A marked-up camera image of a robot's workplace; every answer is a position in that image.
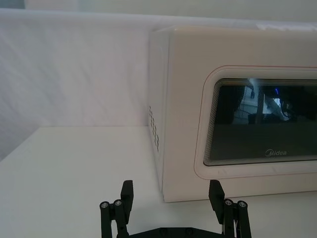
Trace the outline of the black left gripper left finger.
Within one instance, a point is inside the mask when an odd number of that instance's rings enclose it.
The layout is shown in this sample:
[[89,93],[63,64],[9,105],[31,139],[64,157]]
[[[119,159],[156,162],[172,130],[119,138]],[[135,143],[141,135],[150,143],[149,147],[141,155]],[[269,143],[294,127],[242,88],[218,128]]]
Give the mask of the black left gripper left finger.
[[128,238],[127,224],[134,199],[133,181],[125,180],[122,185],[120,199],[113,203],[104,201],[100,203],[101,237],[112,237],[112,221],[116,222],[117,238]]

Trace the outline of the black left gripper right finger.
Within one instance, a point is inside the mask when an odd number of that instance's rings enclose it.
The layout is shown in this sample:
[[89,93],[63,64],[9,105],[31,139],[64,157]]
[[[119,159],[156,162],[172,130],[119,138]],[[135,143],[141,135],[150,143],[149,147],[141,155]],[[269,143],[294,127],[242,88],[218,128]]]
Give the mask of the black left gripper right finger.
[[217,220],[222,225],[224,238],[251,238],[248,204],[245,201],[233,202],[225,198],[220,181],[210,180],[209,200]]

